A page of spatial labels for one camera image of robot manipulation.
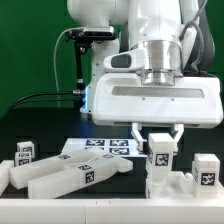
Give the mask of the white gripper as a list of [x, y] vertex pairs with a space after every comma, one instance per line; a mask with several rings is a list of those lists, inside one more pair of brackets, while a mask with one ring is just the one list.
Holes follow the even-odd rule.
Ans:
[[223, 120], [220, 82], [214, 77], [182, 77], [173, 86], [143, 85], [134, 73], [108, 73], [96, 86], [92, 109], [98, 125], [131, 125], [131, 135], [142, 152], [147, 142], [142, 125], [171, 126], [178, 142], [187, 128], [214, 128]]

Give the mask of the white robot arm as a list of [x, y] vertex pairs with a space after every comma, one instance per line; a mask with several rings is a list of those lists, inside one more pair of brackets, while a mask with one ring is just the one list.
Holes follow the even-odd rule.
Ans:
[[213, 128], [223, 119], [220, 81], [201, 68], [207, 0], [67, 0], [71, 34], [92, 52], [82, 112], [98, 125]]

